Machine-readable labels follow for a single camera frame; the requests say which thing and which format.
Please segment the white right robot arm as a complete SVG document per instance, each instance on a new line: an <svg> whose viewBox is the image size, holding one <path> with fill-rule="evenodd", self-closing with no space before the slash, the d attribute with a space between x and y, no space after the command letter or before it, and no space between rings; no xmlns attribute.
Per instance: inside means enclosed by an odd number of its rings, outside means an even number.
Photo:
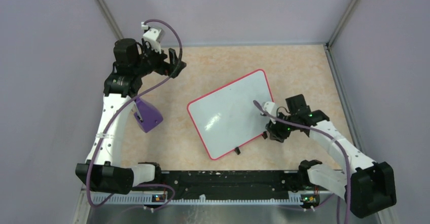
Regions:
<svg viewBox="0 0 430 224"><path fill-rule="evenodd" d="M393 168L365 155L344 137L321 110L312 110L304 95L286 98L286 114L274 102L255 105L269 117L266 136L283 143L294 131L305 133L318 143L341 167L336 171L319 160L303 160L298 169L298 185L310 190L322 187L341 200L352 214L364 218L397 203Z"/></svg>

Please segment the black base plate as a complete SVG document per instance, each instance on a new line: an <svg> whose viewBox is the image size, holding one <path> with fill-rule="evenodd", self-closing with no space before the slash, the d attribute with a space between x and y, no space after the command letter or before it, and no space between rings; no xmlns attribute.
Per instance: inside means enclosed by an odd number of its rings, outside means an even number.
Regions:
<svg viewBox="0 0 430 224"><path fill-rule="evenodd" d="M133 191L174 193L175 200L286 200L294 193L320 194L322 187L306 185L297 171L162 171L155 180L132 188Z"/></svg>

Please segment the red framed whiteboard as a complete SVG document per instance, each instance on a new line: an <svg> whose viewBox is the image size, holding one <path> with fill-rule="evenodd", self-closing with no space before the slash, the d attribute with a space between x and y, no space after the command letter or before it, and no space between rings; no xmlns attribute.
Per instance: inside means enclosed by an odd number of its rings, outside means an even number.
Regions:
<svg viewBox="0 0 430 224"><path fill-rule="evenodd" d="M254 101L273 101L262 69L188 103L188 114L210 159L217 160L263 134L268 118Z"/></svg>

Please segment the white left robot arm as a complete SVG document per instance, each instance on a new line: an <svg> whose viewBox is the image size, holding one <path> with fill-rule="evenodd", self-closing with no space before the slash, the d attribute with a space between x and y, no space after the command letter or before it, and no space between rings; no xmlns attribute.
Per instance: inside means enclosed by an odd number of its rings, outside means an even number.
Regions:
<svg viewBox="0 0 430 224"><path fill-rule="evenodd" d="M142 103L142 78L153 72L176 78L187 66L182 61L183 51L176 53L170 48L165 54L149 42L121 39L115 42L113 53L115 62L104 82L98 132L86 161L76 165L75 174L93 192L125 195L140 183L157 190L163 177L156 172L155 164L120 166L125 124L132 109Z"/></svg>

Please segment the purple wedge eraser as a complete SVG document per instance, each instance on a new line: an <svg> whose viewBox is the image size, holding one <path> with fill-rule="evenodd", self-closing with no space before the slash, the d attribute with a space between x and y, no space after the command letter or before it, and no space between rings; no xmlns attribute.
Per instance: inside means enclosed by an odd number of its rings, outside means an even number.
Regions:
<svg viewBox="0 0 430 224"><path fill-rule="evenodd" d="M148 133L159 124L163 122L163 116L160 111L156 109L151 103L143 100L136 99L136 112L134 112L134 117L144 133Z"/></svg>

